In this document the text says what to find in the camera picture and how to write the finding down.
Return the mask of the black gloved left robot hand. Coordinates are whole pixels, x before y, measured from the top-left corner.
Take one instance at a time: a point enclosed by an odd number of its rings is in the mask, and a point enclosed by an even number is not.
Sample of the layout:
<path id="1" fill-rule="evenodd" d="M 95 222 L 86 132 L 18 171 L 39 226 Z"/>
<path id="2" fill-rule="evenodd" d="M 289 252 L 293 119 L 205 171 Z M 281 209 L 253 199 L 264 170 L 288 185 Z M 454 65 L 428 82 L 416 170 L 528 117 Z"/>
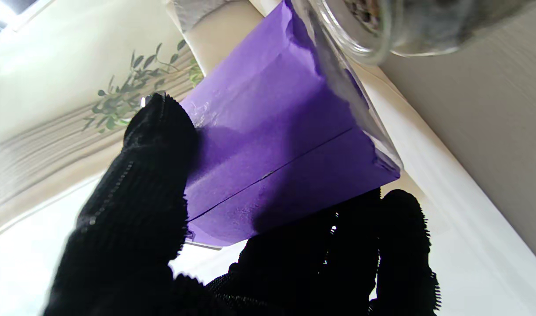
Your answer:
<path id="1" fill-rule="evenodd" d="M 208 284 L 169 262 L 189 236 L 184 190 L 198 133 L 152 94 L 81 210 L 45 316 L 434 316 L 430 232 L 418 200 L 375 189 L 250 238 Z"/>

